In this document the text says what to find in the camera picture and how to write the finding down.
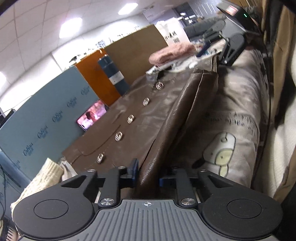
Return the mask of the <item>brown leather jacket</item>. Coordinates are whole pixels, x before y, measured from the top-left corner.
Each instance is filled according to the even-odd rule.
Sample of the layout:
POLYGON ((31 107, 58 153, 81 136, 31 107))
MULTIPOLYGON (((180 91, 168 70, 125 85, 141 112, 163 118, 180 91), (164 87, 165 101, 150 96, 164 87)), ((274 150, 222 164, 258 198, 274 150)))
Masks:
POLYGON ((161 71, 136 80, 82 137, 63 151, 77 173, 106 173, 139 161, 135 189, 125 197, 152 198, 185 132, 199 121, 218 89, 218 73, 201 68, 161 71))

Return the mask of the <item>cream knitted sweater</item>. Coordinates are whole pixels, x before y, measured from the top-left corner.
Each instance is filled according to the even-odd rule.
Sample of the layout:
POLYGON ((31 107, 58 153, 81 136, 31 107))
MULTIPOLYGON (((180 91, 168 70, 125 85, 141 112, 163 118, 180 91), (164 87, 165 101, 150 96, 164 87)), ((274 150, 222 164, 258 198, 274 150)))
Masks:
POLYGON ((11 215, 13 215, 16 206, 23 199, 59 183, 63 174, 64 169, 57 163, 53 162, 51 159, 47 158, 35 178, 24 189, 20 197, 10 205, 11 215))

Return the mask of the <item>beige cartoon bed sheet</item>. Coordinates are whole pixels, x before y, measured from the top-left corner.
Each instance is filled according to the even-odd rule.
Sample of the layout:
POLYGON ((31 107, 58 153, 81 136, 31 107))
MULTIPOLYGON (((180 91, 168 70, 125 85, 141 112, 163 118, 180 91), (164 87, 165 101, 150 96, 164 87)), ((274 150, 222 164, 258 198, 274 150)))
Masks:
POLYGON ((218 91, 184 135, 175 166, 189 173, 205 169, 250 187, 268 121, 264 70, 258 50, 245 50, 231 67, 218 68, 218 91))

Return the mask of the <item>pink fluffy garment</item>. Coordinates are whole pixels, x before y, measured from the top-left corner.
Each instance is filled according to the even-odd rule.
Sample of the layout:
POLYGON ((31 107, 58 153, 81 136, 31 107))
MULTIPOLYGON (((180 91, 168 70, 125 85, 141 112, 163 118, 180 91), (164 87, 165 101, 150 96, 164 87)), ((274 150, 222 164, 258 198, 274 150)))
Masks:
POLYGON ((149 63, 155 66, 162 66, 179 58, 196 53, 194 44, 182 42, 165 47, 157 52, 154 52, 149 57, 149 63))

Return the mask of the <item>white printed box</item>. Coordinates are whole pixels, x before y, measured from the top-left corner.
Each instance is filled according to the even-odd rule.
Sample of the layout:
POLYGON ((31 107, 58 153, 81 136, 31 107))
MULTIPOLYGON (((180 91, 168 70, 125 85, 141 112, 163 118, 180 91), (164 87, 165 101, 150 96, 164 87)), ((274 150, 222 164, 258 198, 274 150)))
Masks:
POLYGON ((177 18, 171 18, 166 21, 158 21, 155 24, 155 27, 163 36, 168 46, 176 43, 190 42, 183 26, 177 18))

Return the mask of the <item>smartphone showing video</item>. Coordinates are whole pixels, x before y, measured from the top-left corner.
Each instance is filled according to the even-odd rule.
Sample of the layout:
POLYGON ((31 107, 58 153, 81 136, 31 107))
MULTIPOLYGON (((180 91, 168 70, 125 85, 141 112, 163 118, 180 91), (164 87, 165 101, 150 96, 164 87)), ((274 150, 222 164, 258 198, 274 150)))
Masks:
POLYGON ((76 120, 77 125, 84 131, 88 130, 95 124, 107 111, 109 107, 102 101, 98 100, 76 120))

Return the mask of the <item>blue printed cardboard box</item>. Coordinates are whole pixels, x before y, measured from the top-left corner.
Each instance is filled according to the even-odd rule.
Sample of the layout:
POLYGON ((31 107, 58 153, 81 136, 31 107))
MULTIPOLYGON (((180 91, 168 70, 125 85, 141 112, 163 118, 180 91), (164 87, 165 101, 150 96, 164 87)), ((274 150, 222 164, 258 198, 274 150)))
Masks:
POLYGON ((33 179, 47 158, 62 152, 83 133, 77 120, 98 96, 76 67, 37 91, 1 127, 1 150, 13 166, 33 179))

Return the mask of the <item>orange cardboard panel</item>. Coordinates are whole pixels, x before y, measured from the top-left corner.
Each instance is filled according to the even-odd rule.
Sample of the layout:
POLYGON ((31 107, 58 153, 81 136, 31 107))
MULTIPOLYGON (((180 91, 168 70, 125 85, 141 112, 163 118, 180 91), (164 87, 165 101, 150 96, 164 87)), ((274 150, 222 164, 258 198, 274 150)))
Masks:
POLYGON ((104 49, 99 49, 84 57, 80 62, 76 63, 75 66, 97 96, 107 106, 111 106, 121 95, 98 64, 98 60, 105 54, 106 51, 104 49))

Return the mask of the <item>brown cardboard panel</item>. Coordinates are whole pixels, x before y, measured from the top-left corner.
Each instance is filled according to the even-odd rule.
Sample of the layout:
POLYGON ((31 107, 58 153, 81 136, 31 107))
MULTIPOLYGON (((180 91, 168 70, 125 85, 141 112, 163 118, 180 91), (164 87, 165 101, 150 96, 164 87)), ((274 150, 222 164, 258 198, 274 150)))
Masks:
POLYGON ((114 64, 131 85, 152 68, 149 57, 167 46, 154 25, 149 25, 105 47, 114 64))

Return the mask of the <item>dark teal thermos bottle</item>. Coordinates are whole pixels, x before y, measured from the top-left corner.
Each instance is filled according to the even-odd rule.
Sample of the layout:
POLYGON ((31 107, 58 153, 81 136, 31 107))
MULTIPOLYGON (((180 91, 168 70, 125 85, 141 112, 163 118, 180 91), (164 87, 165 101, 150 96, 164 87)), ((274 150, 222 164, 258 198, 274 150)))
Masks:
POLYGON ((111 84, 116 88, 118 93, 123 96, 129 90, 130 86, 125 80, 121 71, 114 64, 109 55, 105 54, 98 60, 99 66, 102 68, 111 84))

